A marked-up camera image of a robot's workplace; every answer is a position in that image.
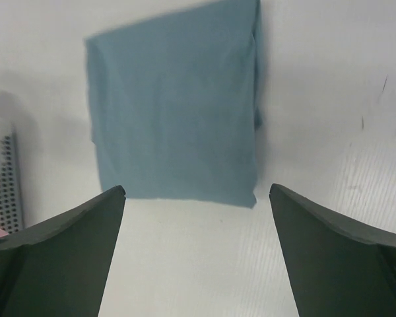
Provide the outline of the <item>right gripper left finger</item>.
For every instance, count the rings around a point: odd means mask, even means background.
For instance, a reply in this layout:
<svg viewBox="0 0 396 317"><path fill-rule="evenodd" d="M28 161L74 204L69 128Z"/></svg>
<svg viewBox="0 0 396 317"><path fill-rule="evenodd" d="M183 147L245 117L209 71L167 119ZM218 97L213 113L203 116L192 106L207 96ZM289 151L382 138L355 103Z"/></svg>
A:
<svg viewBox="0 0 396 317"><path fill-rule="evenodd" d="M115 186L0 238L0 316L97 316L125 205Z"/></svg>

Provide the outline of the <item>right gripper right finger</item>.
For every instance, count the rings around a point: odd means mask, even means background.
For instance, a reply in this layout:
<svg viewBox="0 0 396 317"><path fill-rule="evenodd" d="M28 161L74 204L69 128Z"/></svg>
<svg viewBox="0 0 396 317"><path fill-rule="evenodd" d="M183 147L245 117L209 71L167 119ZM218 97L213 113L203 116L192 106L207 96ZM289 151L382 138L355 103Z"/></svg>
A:
<svg viewBox="0 0 396 317"><path fill-rule="evenodd" d="M279 184L269 198L300 316L396 316L396 234Z"/></svg>

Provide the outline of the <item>blue-grey t shirt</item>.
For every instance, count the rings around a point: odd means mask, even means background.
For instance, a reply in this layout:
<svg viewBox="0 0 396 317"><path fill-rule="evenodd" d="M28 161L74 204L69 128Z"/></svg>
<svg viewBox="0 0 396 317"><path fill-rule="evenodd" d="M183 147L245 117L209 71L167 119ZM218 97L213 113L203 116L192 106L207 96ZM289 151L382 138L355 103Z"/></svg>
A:
<svg viewBox="0 0 396 317"><path fill-rule="evenodd" d="M87 38L101 188L253 207L260 38L258 1L215 1Z"/></svg>

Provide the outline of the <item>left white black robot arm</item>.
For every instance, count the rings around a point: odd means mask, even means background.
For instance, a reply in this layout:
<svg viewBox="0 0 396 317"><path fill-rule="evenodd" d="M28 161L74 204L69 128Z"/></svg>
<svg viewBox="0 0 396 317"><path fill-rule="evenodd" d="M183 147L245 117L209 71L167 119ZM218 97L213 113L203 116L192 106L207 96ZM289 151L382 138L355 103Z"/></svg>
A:
<svg viewBox="0 0 396 317"><path fill-rule="evenodd" d="M17 135L11 122L0 118L0 228L15 233L24 228Z"/></svg>

